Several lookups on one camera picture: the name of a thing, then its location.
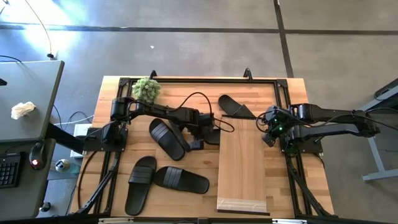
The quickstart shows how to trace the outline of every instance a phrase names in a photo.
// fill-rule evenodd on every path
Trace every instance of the computer keyboard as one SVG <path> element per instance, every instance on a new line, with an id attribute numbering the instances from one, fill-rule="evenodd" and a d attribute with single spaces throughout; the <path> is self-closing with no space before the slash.
<path id="1" fill-rule="evenodd" d="M 0 154 L 0 189 L 18 186 L 21 153 Z"/>

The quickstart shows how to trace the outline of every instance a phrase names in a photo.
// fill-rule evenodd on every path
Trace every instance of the black slide sandal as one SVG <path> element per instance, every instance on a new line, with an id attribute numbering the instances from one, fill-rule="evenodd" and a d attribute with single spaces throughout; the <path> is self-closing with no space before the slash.
<path id="1" fill-rule="evenodd" d="M 206 177 L 176 167 L 160 168 L 155 174 L 154 183 L 159 187 L 196 194 L 206 193 L 210 186 Z"/>
<path id="2" fill-rule="evenodd" d="M 177 140 L 177 137 L 175 137 L 173 131 L 161 119 L 156 118 L 150 123 L 149 133 L 152 139 L 154 139 L 174 161 L 179 161 L 184 157 L 184 148 Z"/>
<path id="3" fill-rule="evenodd" d="M 228 95 L 222 95 L 218 98 L 218 105 L 228 115 L 254 117 L 249 108 L 245 105 L 240 105 Z"/>
<path id="4" fill-rule="evenodd" d="M 185 152 L 190 152 L 191 147 L 188 144 L 187 140 L 185 140 L 184 135 L 180 131 L 180 128 L 174 124 L 172 121 L 169 121 L 170 129 L 173 131 L 174 136 L 177 138 L 177 141 L 181 144 L 184 148 Z"/>
<path id="5" fill-rule="evenodd" d="M 134 165 L 129 179 L 126 206 L 124 207 L 124 211 L 128 215 L 138 215 L 141 213 L 155 171 L 156 159 L 153 156 L 143 157 Z"/>

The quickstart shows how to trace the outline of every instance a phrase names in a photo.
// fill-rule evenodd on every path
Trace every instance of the small bottle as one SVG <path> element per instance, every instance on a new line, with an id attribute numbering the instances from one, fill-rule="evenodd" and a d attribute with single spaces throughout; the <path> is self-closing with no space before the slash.
<path id="1" fill-rule="evenodd" d="M 58 172 L 67 172 L 69 174 L 79 174 L 80 166 L 67 159 L 60 159 L 55 163 L 55 170 Z"/>

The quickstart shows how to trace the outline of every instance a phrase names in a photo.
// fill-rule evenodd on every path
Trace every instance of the white cable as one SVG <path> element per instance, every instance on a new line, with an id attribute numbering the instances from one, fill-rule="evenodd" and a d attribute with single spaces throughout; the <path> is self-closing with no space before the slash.
<path id="1" fill-rule="evenodd" d="M 83 119 L 80 119 L 80 120 L 78 120 L 78 121 L 71 121 L 71 122 L 65 122 L 65 123 L 58 123 L 58 124 L 54 124 L 54 125 L 61 125 L 61 124 L 74 124 L 74 123 L 77 123 L 77 122 L 80 122 L 80 121 L 84 121 L 84 120 L 86 120 L 86 119 L 88 119 L 88 118 L 92 118 L 94 115 L 91 115 L 91 116 L 89 116 L 89 117 L 87 117 L 87 118 L 83 118 Z"/>
<path id="2" fill-rule="evenodd" d="M 52 54 L 52 48 L 51 48 L 51 40 L 50 40 L 50 36 L 49 33 L 47 32 L 47 29 L 45 28 L 43 22 L 40 20 L 39 16 L 36 14 L 36 12 L 33 10 L 32 6 L 30 6 L 29 2 L 27 2 L 27 0 L 25 0 L 26 4 L 30 7 L 30 9 L 32 10 L 32 12 L 35 14 L 35 16 L 37 17 L 37 19 L 39 20 L 40 24 L 42 25 L 45 34 L 47 35 L 47 38 L 49 39 L 49 45 L 50 45 L 50 54 Z"/>

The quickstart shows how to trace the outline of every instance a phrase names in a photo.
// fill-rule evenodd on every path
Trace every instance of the gray desk frame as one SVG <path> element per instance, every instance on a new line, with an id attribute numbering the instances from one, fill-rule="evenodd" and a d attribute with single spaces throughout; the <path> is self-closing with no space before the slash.
<path id="1" fill-rule="evenodd" d="M 398 93 L 398 86 L 395 86 L 394 88 L 392 88 L 385 94 L 382 94 L 381 96 L 379 96 L 377 99 L 374 99 L 374 100 L 370 101 L 368 104 L 360 107 L 359 110 L 363 110 L 363 111 L 368 110 L 368 109 L 378 105 L 383 100 L 386 100 L 386 99 L 394 96 L 397 93 Z M 398 169 L 385 170 L 383 162 L 381 161 L 381 158 L 379 155 L 379 151 L 376 146 L 375 137 L 368 138 L 368 141 L 369 141 L 369 145 L 371 147 L 372 154 L 373 154 L 373 157 L 374 157 L 374 160 L 376 162 L 377 169 L 379 170 L 379 172 L 375 172 L 375 173 L 368 174 L 368 175 L 362 175 L 363 181 L 369 182 L 370 180 L 379 180 L 379 179 L 384 179 L 384 178 L 389 178 L 389 177 L 398 177 Z"/>

